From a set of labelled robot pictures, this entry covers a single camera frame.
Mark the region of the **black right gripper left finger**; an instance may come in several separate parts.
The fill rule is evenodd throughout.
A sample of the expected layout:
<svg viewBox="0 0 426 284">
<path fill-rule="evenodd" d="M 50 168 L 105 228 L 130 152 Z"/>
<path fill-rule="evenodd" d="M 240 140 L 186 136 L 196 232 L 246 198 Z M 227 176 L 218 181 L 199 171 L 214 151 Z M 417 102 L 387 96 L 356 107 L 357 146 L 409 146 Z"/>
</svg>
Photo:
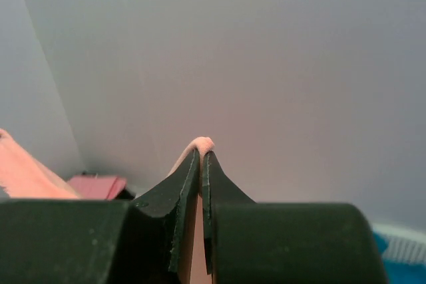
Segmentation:
<svg viewBox="0 0 426 284">
<path fill-rule="evenodd" d="M 132 201 L 1 202 L 1 282 L 188 283 L 199 166 Z"/>
</svg>

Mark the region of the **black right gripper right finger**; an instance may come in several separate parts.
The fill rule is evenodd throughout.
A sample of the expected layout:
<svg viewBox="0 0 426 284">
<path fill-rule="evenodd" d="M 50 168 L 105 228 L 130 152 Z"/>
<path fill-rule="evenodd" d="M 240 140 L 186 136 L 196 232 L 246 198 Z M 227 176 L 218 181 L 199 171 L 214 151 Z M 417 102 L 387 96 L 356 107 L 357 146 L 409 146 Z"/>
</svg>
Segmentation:
<svg viewBox="0 0 426 284">
<path fill-rule="evenodd" d="M 387 283 L 370 224 L 341 202 L 262 203 L 213 152 L 202 167 L 206 269 L 214 283 Z"/>
</svg>

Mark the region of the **salmon pink t-shirt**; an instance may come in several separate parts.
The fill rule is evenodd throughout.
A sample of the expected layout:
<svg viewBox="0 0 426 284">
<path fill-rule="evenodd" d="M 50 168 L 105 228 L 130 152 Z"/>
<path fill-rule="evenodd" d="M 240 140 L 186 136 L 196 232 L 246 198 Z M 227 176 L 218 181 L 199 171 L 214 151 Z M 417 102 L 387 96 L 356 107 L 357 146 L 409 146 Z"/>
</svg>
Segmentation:
<svg viewBox="0 0 426 284">
<path fill-rule="evenodd" d="M 105 199 L 84 193 L 82 187 L 71 185 L 32 157 L 11 135 L 1 130 L 1 189 L 12 198 L 51 198 L 72 200 Z M 198 198 L 192 254 L 191 283 L 211 283 L 207 274 L 202 246 L 202 198 Z"/>
</svg>

